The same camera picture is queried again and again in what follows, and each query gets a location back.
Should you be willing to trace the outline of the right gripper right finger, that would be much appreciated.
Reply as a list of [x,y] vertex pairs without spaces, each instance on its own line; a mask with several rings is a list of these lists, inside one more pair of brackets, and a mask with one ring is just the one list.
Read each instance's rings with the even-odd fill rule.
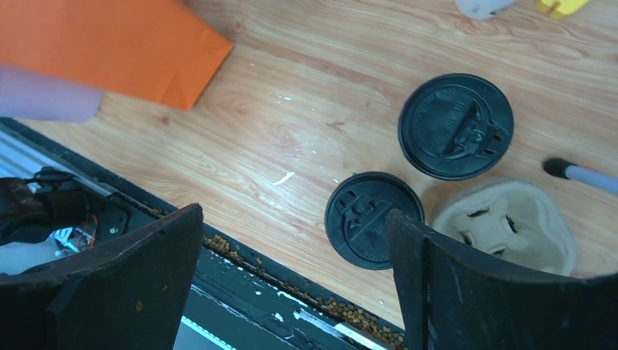
[[409,349],[615,349],[617,276],[507,262],[394,209],[386,239]]

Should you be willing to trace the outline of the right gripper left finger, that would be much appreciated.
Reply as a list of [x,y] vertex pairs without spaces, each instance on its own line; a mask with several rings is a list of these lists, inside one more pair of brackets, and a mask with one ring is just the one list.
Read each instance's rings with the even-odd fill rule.
[[1,278],[3,349],[172,349],[203,243],[193,203]]

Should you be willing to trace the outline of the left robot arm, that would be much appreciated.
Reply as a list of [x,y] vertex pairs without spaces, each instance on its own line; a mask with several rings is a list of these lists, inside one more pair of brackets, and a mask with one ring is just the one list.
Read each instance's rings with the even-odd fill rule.
[[75,175],[44,167],[32,177],[1,178],[1,274],[86,252],[125,234],[128,207]]

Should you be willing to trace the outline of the black plastic cup lid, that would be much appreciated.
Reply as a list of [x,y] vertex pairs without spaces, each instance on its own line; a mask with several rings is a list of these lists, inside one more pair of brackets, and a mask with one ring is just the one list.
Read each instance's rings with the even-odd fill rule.
[[515,129],[504,93],[473,74],[444,74],[419,86],[399,116],[407,161],[435,179],[461,181],[489,171],[504,156]]

